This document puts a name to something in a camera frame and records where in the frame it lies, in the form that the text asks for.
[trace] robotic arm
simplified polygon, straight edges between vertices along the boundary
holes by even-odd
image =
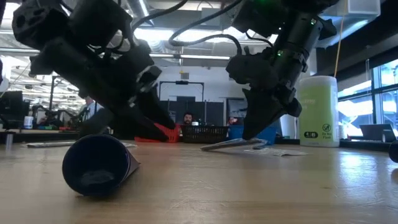
[[[107,125],[123,129],[126,134],[166,140],[152,121],[174,128],[168,113],[159,104],[154,85],[161,71],[149,56],[150,48],[137,40],[134,29],[140,22],[162,16],[182,7],[187,0],[157,14],[140,19],[130,26],[132,18],[112,0],[81,0],[68,16],[60,0],[26,0],[14,12],[12,28],[15,38],[40,50],[31,65],[31,73],[57,72],[90,95],[105,109],[100,110],[82,135],[100,132]],[[336,34],[331,21],[318,14],[338,0],[236,0],[221,11],[206,17],[210,20],[239,5],[232,26],[249,29],[268,37],[278,34],[275,46],[262,53],[242,54],[239,42],[226,34],[213,35],[193,42],[173,40],[204,19],[174,33],[172,45],[192,45],[210,38],[226,37],[237,45],[237,55],[226,70],[244,90],[248,111],[244,120],[244,139],[250,139],[283,114],[299,116],[300,103],[295,96],[295,82],[306,71],[309,53],[318,39]],[[129,41],[129,50],[107,45],[117,31]]]

